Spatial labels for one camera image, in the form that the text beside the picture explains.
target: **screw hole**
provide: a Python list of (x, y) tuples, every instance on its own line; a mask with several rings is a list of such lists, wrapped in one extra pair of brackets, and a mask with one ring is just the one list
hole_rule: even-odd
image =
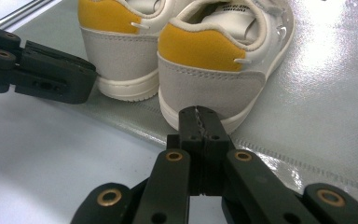
[(0, 56), (4, 58), (8, 58), (10, 55), (4, 51), (0, 51)]
[(13, 34), (5, 34), (5, 36), (9, 37), (9, 38), (16, 38), (16, 36), (14, 36)]
[(249, 161), (252, 159), (252, 155), (247, 152), (237, 152), (235, 153), (235, 158), (239, 161)]
[(316, 194), (324, 203), (328, 203), (335, 207), (342, 207), (345, 205), (344, 198), (332, 190), (319, 189)]
[(155, 213), (152, 216), (152, 222), (155, 224), (165, 223), (167, 221), (167, 216), (163, 213)]
[(170, 152), (166, 156), (168, 161), (179, 161), (183, 158), (183, 155), (179, 152)]
[(100, 206), (111, 206), (121, 199), (121, 192), (118, 189), (106, 189), (98, 195), (97, 202)]
[(283, 215), (283, 217), (290, 224), (299, 224), (299, 223), (301, 223), (300, 218), (297, 217), (295, 214), (286, 213), (286, 214)]

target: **shoe tongue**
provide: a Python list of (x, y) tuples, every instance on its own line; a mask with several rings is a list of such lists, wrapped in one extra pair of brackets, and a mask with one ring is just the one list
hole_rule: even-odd
[(231, 1), (219, 6), (201, 23), (211, 22), (222, 26), (232, 37), (244, 43), (257, 39), (258, 24), (255, 14), (242, 1)]
[(160, 0), (127, 0), (127, 3), (135, 10), (146, 15), (155, 13), (161, 3)]

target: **white sole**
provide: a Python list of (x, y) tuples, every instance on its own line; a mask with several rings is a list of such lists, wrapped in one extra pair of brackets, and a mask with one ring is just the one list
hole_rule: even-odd
[[(274, 61), (272, 61), (271, 66), (269, 67), (269, 69), (267, 71), (267, 77), (269, 77), (269, 75), (271, 75), (271, 73), (273, 71), (275, 71), (275, 69), (277, 69), (278, 66), (282, 63), (282, 61), (284, 59), (284, 56), (286, 55), (287, 50), (289, 49), (289, 46), (292, 43), (293, 36), (295, 35), (295, 25), (296, 25), (296, 23), (293, 26), (293, 31), (290, 34), (290, 37), (289, 37), (289, 40), (286, 43), (286, 46), (283, 47), (283, 49), (278, 53), (278, 55), (274, 59)], [(246, 117), (248, 116), (248, 114), (251, 111), (252, 107), (254, 106), (255, 101), (256, 101), (256, 99), (257, 99), (259, 94), (260, 93), (258, 93), (257, 96), (252, 100), (252, 102), (250, 104), (248, 104), (239, 114), (237, 114), (237, 115), (235, 115), (233, 117), (230, 117), (228, 119), (220, 120), (222, 122), (222, 124), (223, 124), (223, 127), (226, 130), (226, 133), (233, 133), (242, 124), (242, 122), (246, 119)], [(159, 105), (160, 105), (163, 117), (167, 120), (167, 122), (175, 130), (178, 130), (179, 129), (178, 111), (173, 110), (172, 108), (170, 108), (167, 105), (167, 103), (164, 101), (164, 98), (162, 96), (161, 91), (158, 94), (158, 100), (159, 100)]]
[(158, 69), (134, 80), (115, 81), (98, 77), (100, 92), (121, 101), (142, 101), (158, 92)]

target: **shoe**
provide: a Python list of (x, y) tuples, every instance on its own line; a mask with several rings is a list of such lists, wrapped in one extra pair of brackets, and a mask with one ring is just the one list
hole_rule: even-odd
[(123, 101), (158, 91), (161, 29), (192, 0), (78, 0), (78, 20), (99, 90)]
[(282, 62), (295, 29), (284, 0), (199, 0), (162, 30), (158, 98), (178, 129), (178, 112), (214, 110), (227, 133), (248, 115), (269, 75)]

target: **yellow patch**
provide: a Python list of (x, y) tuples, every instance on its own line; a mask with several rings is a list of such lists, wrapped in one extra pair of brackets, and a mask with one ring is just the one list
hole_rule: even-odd
[(116, 0), (78, 0), (80, 25), (93, 30), (137, 34), (138, 28), (132, 22), (140, 23), (141, 18)]
[(168, 24), (159, 36), (158, 52), (166, 60), (187, 66), (219, 71), (240, 71), (235, 59), (245, 50), (215, 30), (189, 32)]

